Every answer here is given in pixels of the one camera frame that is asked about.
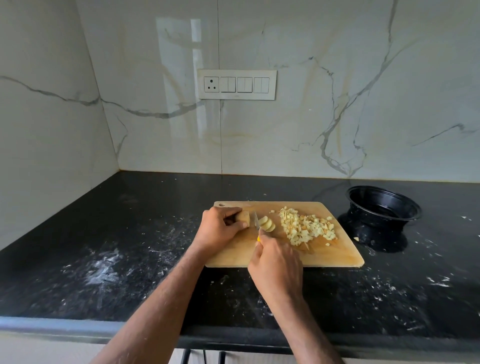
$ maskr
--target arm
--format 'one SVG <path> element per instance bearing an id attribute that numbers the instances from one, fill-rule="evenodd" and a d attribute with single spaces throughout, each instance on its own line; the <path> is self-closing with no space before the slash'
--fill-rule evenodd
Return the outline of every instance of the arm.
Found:
<path id="1" fill-rule="evenodd" d="M 91 364 L 168 363 L 205 263 L 246 227 L 244 222 L 225 224 L 224 218 L 239 211 L 237 207 L 204 211 L 185 255 Z"/>
<path id="2" fill-rule="evenodd" d="M 253 282 L 270 307 L 299 364 L 343 364 L 320 330 L 302 296 L 303 266 L 290 244 L 259 231 L 248 265 Z"/>

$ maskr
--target black granite countertop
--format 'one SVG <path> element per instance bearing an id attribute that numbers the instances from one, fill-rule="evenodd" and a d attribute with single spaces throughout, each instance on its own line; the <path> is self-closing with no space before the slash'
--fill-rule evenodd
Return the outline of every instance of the black granite countertop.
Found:
<path id="1" fill-rule="evenodd" d="M 104 342 L 172 269 L 213 202 L 319 201 L 339 217 L 358 184 L 407 195 L 423 218 L 407 224 L 396 253 L 356 244 L 362 268 L 305 269 L 322 329 L 350 357 L 478 358 L 480 184 L 471 183 L 119 172 L 0 252 L 0 329 L 46 333 L 60 322 L 57 334 L 72 333 L 73 320 L 94 320 L 81 325 Z M 97 321 L 106 321 L 98 337 Z M 203 270 L 179 345 L 288 351 L 242 268 Z"/>

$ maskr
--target wooden cutting board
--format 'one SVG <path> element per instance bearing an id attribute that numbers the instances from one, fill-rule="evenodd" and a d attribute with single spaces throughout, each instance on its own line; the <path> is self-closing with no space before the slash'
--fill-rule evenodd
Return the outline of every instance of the wooden cutting board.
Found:
<path id="1" fill-rule="evenodd" d="M 285 201 L 217 201 L 214 206 L 242 207 L 250 212 L 256 211 L 258 219 L 267 215 L 275 223 L 276 228 L 270 233 L 271 236 L 287 240 L 287 235 L 280 224 L 278 212 L 281 208 L 293 208 L 298 210 L 300 215 L 315 215 L 319 218 L 327 218 L 333 215 L 320 202 L 285 202 Z M 326 240 L 319 236 L 308 242 L 310 251 L 307 251 L 305 244 L 299 248 L 300 259 L 304 267 L 361 267 L 365 262 L 348 237 L 347 233 L 333 218 L 335 234 L 338 239 Z M 250 227 L 235 235 L 227 247 L 212 257 L 206 264 L 207 267 L 247 267 L 252 257 L 255 243 L 257 241 L 257 229 L 251 215 Z"/>

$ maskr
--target right hand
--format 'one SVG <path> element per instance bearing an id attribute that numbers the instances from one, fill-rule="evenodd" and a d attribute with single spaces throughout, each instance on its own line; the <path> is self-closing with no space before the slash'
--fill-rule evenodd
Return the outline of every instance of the right hand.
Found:
<path id="1" fill-rule="evenodd" d="M 274 310 L 283 300 L 302 300 L 303 265 L 290 244 L 272 238 L 260 229 L 248 272 L 255 286 Z"/>

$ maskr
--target knife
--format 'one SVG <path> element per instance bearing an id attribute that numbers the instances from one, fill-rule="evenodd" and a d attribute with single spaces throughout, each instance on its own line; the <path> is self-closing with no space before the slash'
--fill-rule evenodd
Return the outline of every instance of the knife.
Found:
<path id="1" fill-rule="evenodd" d="M 256 211 L 253 212 L 253 221 L 255 223 L 255 228 L 257 229 L 257 232 L 258 232 L 258 230 L 260 230 L 260 224 L 258 223 L 258 216 Z M 260 236 L 257 236 L 257 241 L 258 242 L 260 241 Z"/>

